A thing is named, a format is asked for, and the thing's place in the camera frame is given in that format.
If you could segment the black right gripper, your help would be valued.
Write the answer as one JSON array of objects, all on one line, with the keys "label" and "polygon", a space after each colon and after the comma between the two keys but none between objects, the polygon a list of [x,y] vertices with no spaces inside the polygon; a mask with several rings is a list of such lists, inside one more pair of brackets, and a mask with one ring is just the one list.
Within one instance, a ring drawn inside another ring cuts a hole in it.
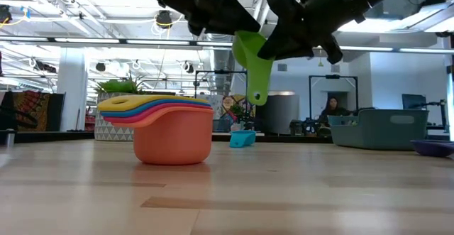
[{"label": "black right gripper", "polygon": [[259,49],[265,60],[313,58],[312,47],[290,36],[327,36],[321,47],[332,65],[343,59],[337,40],[331,35],[342,25],[364,21],[364,13],[383,0],[267,0],[278,17],[270,37]]}]

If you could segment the green measuring cup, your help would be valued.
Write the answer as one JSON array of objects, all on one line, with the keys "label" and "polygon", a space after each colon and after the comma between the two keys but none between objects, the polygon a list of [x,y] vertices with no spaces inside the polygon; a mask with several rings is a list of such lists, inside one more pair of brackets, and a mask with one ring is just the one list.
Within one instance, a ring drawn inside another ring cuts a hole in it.
[{"label": "green measuring cup", "polygon": [[262,106],[266,103],[270,75],[274,60],[258,57],[266,39],[259,33],[236,31],[232,52],[236,62],[247,72],[247,98],[251,104]]}]

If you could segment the teal plastic basket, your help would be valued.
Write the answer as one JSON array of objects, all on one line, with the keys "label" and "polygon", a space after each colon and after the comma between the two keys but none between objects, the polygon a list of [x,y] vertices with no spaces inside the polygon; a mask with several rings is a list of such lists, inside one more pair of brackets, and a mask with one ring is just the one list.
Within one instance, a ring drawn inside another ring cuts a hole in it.
[{"label": "teal plastic basket", "polygon": [[410,151],[426,137],[428,111],[363,109],[356,116],[329,116],[335,145],[379,151]]}]

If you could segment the cyan measuring cup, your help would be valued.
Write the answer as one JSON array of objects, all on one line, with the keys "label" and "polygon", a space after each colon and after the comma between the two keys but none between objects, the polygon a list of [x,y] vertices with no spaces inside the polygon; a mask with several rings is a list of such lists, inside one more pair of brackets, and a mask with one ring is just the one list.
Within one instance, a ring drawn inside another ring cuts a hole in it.
[{"label": "cyan measuring cup", "polygon": [[254,144],[256,132],[251,130],[232,131],[229,146],[231,148],[244,148]]}]

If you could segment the orange measuring cup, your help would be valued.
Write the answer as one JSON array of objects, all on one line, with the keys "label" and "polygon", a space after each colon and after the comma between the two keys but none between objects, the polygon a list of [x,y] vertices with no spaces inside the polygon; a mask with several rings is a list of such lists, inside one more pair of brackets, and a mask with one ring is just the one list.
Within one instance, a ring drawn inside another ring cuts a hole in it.
[{"label": "orange measuring cup", "polygon": [[214,111],[172,106],[135,123],[115,123],[133,132],[133,150],[142,163],[191,165],[203,162],[211,152]]}]

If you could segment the indigo measuring cup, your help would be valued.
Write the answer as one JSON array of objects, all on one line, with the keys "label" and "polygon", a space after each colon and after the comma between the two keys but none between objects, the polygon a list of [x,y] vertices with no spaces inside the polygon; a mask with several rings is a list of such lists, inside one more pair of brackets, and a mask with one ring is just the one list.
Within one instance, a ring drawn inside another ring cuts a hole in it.
[{"label": "indigo measuring cup", "polygon": [[411,144],[422,156],[446,158],[454,154],[454,141],[413,140]]}]

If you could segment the grey curved partition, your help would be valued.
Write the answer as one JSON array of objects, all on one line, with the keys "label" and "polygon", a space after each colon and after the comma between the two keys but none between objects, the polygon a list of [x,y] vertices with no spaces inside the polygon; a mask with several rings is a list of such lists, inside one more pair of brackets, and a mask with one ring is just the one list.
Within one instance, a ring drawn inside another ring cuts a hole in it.
[{"label": "grey curved partition", "polygon": [[289,135],[291,122],[299,120],[299,95],[290,91],[270,92],[264,120],[267,132]]}]

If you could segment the dark computer monitor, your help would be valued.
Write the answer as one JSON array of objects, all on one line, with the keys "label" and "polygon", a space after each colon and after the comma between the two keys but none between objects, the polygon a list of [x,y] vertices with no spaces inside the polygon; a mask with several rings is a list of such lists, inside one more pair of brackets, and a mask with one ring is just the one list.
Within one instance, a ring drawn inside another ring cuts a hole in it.
[{"label": "dark computer monitor", "polygon": [[403,109],[426,109],[426,97],[420,94],[402,94]]}]

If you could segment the green succulent plant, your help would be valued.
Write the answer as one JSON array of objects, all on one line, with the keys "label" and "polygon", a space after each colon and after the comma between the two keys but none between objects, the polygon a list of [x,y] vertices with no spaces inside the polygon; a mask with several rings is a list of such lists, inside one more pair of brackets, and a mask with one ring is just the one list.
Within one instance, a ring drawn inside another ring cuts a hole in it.
[{"label": "green succulent plant", "polygon": [[109,80],[106,82],[98,82],[94,89],[97,93],[128,93],[128,94],[144,94],[143,76],[132,78],[130,75],[122,80]]}]

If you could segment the white building column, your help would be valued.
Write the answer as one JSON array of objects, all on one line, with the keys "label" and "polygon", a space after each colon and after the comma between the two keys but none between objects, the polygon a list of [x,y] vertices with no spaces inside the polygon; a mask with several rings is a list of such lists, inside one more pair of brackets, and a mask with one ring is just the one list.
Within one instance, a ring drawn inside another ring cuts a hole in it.
[{"label": "white building column", "polygon": [[83,48],[61,48],[57,93],[64,94],[61,131],[84,130],[88,64]]}]

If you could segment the colourful patterned cloth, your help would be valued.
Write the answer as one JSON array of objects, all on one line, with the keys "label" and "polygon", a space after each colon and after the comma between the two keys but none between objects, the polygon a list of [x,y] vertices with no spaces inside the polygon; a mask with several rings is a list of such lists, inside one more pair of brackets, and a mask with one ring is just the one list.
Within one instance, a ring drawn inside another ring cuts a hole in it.
[{"label": "colourful patterned cloth", "polygon": [[0,92],[0,130],[51,131],[50,94]]}]

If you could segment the black rectangular rig frame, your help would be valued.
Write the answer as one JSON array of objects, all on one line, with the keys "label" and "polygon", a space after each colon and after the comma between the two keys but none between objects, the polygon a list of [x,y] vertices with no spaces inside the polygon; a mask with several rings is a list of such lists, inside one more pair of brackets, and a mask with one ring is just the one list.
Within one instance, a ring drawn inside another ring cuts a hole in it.
[{"label": "black rectangular rig frame", "polygon": [[[309,118],[312,118],[312,87],[316,85],[316,82],[313,83],[313,78],[324,78],[326,80],[339,80],[345,79],[349,82],[355,89],[355,109],[359,109],[359,91],[358,91],[358,77],[357,76],[343,76],[343,75],[309,75]],[[354,80],[355,84],[352,84],[349,79]]]},{"label": "black rectangular rig frame", "polygon": [[247,85],[246,71],[231,70],[197,70],[195,72],[193,86],[194,98],[206,100],[214,110],[213,132],[228,133],[235,123],[235,116],[230,108],[238,101],[231,95],[233,79],[240,75]]}]

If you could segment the silver ventilation duct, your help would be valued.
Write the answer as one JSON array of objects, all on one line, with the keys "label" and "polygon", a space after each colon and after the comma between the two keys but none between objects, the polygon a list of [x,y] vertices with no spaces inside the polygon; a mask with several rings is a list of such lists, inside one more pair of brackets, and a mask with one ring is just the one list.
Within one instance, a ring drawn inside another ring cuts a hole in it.
[{"label": "silver ventilation duct", "polygon": [[235,60],[231,51],[233,37],[209,33],[207,39],[220,43],[220,46],[210,49],[210,66],[214,71],[209,74],[212,81],[210,90],[212,94],[229,95],[233,76],[230,71],[235,70]]}]

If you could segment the colourful wall art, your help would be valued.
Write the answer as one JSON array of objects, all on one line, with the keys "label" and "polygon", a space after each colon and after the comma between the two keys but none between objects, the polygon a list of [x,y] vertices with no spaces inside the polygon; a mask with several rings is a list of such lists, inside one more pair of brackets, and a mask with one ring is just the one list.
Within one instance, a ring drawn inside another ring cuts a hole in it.
[{"label": "colourful wall art", "polygon": [[211,100],[214,110],[213,131],[231,132],[253,130],[255,126],[255,105],[240,94],[215,95]]}]

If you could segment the black aluminium table frame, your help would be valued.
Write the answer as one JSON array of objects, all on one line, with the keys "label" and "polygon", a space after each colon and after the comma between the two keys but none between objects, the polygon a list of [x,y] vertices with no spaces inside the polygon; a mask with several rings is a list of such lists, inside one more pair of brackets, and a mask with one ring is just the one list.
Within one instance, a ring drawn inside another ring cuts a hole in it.
[{"label": "black aluminium table frame", "polygon": [[[51,141],[74,141],[94,139],[93,131],[79,132],[11,132],[0,131],[0,144],[6,142],[7,136],[12,133],[14,143],[37,143]],[[318,137],[291,137],[291,136],[256,136],[256,141],[260,143],[332,143],[331,138]]]}]

